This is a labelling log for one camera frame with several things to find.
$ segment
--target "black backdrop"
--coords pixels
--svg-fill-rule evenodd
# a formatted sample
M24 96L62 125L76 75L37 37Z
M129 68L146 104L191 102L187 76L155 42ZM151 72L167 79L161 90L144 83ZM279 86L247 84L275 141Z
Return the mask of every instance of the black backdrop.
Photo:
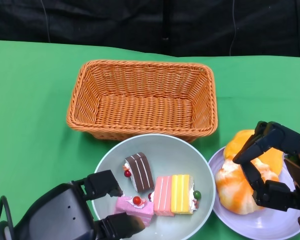
M43 0L52 43L162 53L169 1L169 54L228 56L233 0ZM235 0L232 55L300 57L300 0ZM0 0L0 40L47 42L40 0Z

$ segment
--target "green table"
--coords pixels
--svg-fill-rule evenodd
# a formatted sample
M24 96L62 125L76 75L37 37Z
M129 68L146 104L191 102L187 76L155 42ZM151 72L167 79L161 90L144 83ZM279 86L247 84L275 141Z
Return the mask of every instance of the green table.
M208 160L242 129L277 121L300 132L300 58L183 57L122 49L0 41L0 196L14 224L42 194L92 173L117 144L71 130L66 111L89 60L196 62L214 72L219 125L193 145ZM242 240L214 213L194 240ZM294 238L300 240L300 234Z

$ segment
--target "wicker basket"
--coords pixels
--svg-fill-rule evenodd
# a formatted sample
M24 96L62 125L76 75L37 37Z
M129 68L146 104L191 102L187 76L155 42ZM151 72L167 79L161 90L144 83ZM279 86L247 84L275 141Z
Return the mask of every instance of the wicker basket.
M90 61L79 72L66 122L97 139L158 133L192 142L218 125L214 75L197 63Z

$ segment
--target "cake layer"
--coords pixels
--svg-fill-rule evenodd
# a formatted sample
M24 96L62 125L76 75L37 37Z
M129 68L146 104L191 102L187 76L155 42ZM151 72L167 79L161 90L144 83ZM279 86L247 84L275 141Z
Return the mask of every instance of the cake layer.
M154 189L154 212L158 216L174 216L171 212L171 176L156 178Z
M122 214L122 213L126 213L128 215L133 215L133 216L136 216L133 212L127 212L127 211L123 211L123 210L116 210L114 212L114 214ZM144 223L144 225L146 227L148 227L150 225L150 222L151 222L151 219L152 219L152 216L149 218L149 217L144 217L144 216L137 216L138 218L140 218L142 220L142 222Z
M132 183L135 190L144 192L155 187L148 159L142 152L138 152L125 159L132 174Z
M147 201L144 204L143 208L136 208L133 205L131 205L129 200L131 200L132 197L122 196L118 197L116 204L115 204L115 211L122 211L126 212L129 215L134 215L137 217L142 218L152 218L154 215L154 203Z
M194 188L193 177L185 175L173 175L171 181L171 212L175 214L192 214L191 190Z

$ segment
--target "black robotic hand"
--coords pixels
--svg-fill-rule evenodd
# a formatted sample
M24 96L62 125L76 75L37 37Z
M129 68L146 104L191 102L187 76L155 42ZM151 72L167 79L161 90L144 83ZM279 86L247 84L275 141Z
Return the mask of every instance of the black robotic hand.
M251 163L270 148L284 152L284 162L291 175L295 190L272 180L265 182L260 172ZM300 134L276 122L260 121L233 162L240 164L243 173L253 189L253 198L258 206L287 211L300 210Z
M15 227L3 196L0 217L4 206L7 221L0 222L0 240L119 240L145 229L140 218L126 213L94 221L86 201L106 194L111 197L123 194L110 170L60 184L40 197Z

